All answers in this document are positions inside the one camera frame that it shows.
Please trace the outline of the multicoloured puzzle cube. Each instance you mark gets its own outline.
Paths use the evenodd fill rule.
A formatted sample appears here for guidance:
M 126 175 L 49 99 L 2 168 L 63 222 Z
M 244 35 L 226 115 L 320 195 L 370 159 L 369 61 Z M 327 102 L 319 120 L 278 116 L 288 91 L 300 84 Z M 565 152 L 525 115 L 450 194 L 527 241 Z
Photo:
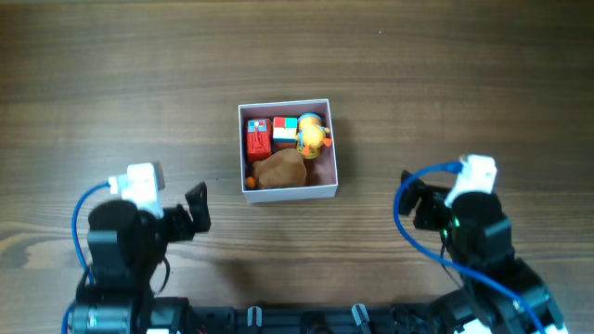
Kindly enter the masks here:
M 273 119 L 273 145 L 275 150 L 295 148 L 298 133 L 298 119 L 275 117 Z

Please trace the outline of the brown plush capybara toy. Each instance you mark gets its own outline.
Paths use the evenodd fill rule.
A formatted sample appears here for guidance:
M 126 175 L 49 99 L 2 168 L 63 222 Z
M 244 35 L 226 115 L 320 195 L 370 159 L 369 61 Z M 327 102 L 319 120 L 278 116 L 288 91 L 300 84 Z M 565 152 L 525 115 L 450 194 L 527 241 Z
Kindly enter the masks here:
M 252 175 L 246 178 L 249 190 L 305 186 L 307 170 L 296 148 L 282 149 L 263 161 L 252 164 Z

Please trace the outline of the red toy truck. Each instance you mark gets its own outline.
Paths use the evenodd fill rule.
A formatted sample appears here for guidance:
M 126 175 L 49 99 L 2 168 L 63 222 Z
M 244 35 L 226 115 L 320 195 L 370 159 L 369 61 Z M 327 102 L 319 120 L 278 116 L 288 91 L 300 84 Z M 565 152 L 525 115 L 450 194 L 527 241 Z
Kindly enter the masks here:
M 269 119 L 248 120 L 246 149 L 249 162 L 263 161 L 272 155 L 272 127 Z

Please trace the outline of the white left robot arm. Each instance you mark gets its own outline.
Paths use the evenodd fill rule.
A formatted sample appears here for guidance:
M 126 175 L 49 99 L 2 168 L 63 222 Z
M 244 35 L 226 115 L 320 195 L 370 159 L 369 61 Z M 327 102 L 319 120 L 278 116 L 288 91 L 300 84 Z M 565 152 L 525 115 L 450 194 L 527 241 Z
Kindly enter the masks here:
M 244 310 L 193 307 L 187 298 L 163 297 L 150 280 L 167 264 L 169 244 L 190 241 L 211 227 L 207 186 L 186 194 L 187 205 L 159 213 L 129 199 L 107 201 L 88 217 L 93 262 L 84 268 L 73 303 L 62 320 L 64 333 L 427 333 L 417 305 L 368 309 Z

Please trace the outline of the yellow duck toy blue hat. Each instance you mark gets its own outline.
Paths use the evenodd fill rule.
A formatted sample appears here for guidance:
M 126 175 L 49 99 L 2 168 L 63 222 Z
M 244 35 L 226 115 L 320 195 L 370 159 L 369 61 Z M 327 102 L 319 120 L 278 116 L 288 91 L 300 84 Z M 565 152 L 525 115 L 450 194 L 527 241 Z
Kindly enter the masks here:
M 298 133 L 296 147 L 298 152 L 309 148 L 330 147 L 330 129 L 322 124 L 322 119 L 315 113 L 305 113 L 298 119 Z

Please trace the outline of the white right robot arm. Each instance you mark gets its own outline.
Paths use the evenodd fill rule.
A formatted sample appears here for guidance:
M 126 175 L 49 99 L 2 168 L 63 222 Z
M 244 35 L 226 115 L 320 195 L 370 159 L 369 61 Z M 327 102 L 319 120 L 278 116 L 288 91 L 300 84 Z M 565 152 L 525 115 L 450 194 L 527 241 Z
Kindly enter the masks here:
M 515 256 L 511 220 L 496 194 L 469 192 L 450 206 L 449 190 L 415 182 L 405 191 L 399 213 L 416 212 L 417 229 L 440 234 L 453 263 L 473 269 L 510 289 L 531 306 L 545 330 L 565 331 L 561 311 L 542 278 Z M 431 303 L 429 322 L 436 333 L 470 331 L 470 322 L 491 333 L 534 333 L 536 327 L 519 302 L 466 274 L 461 288 Z

